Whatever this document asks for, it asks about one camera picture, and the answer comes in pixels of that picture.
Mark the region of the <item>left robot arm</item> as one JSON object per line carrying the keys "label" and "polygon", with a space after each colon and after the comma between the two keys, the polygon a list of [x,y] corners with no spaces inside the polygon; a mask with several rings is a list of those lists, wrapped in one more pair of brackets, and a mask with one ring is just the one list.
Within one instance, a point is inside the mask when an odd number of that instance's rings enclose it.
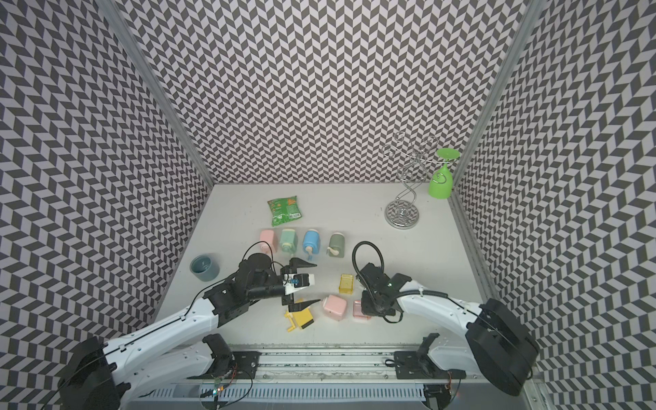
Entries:
{"label": "left robot arm", "polygon": [[311,302],[296,302],[294,295],[314,285],[314,275],[307,272],[313,267],[293,257],[277,270],[269,255],[255,253],[181,311],[107,342],[92,337],[79,343],[59,373],[61,404],[120,409],[135,396],[180,379],[245,373],[218,329],[264,299],[278,298],[291,312],[308,308]]}

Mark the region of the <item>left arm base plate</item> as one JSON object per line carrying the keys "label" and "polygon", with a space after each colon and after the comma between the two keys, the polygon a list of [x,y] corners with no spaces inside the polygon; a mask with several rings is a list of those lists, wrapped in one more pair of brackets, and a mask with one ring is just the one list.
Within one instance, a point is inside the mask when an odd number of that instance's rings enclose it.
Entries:
{"label": "left arm base plate", "polygon": [[211,359],[209,369],[191,379],[253,379],[259,368],[261,353],[254,350],[236,351],[230,355],[212,354]]}

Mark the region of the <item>sage green pencil sharpener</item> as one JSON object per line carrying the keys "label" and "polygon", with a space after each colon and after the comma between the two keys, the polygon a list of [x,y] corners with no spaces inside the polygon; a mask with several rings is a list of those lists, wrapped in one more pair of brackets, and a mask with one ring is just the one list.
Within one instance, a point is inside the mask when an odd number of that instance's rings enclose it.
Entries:
{"label": "sage green pencil sharpener", "polygon": [[341,232],[334,232],[331,235],[327,246],[327,254],[330,257],[344,258],[345,252],[345,235]]}

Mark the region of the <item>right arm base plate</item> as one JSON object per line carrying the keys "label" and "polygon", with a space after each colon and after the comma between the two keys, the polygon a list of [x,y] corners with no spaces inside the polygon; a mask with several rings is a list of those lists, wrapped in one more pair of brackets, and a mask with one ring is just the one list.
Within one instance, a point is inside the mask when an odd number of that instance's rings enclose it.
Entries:
{"label": "right arm base plate", "polygon": [[419,356],[416,351],[395,351],[393,367],[396,378],[401,380],[447,380],[465,379],[462,370],[442,370],[427,356]]}

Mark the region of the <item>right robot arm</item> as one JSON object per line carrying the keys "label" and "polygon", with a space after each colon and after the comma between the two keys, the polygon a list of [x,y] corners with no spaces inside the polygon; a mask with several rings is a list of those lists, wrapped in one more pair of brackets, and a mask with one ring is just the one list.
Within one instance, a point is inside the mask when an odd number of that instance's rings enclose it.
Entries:
{"label": "right robot arm", "polygon": [[509,396],[519,396],[526,381],[532,379],[540,347],[504,303],[494,298],[485,303],[456,300],[407,275],[398,273],[390,278],[372,263],[355,271],[364,286],[361,303],[366,315],[386,318],[398,312],[419,316],[466,342],[465,347],[449,346],[428,337],[422,355],[430,363],[429,370],[478,373]]}

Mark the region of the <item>yellow transparent tray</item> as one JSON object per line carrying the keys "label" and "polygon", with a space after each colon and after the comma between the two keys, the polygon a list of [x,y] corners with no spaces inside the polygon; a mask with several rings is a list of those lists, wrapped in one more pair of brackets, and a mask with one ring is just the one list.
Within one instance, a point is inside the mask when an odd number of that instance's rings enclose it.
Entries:
{"label": "yellow transparent tray", "polygon": [[339,281],[338,292],[343,295],[352,295],[355,278],[351,274],[342,274]]}

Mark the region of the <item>yellow pencil sharpener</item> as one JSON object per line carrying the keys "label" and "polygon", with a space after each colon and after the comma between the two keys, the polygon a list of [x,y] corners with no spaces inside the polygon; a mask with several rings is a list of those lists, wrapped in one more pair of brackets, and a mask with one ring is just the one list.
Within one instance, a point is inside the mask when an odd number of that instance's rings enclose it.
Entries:
{"label": "yellow pencil sharpener", "polygon": [[314,324],[314,316],[310,309],[304,309],[300,312],[286,312],[285,318],[290,321],[290,326],[287,329],[288,332],[292,332],[297,328],[303,330]]}

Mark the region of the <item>pink transparent tray front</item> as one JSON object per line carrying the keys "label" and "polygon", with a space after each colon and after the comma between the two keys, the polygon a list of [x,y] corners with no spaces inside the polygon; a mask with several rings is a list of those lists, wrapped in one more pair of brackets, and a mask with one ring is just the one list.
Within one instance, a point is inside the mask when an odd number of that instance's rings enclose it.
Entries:
{"label": "pink transparent tray front", "polygon": [[370,316],[366,315],[362,309],[362,302],[360,300],[356,300],[353,302],[353,311],[352,315],[355,319],[358,320],[369,320],[371,319]]}

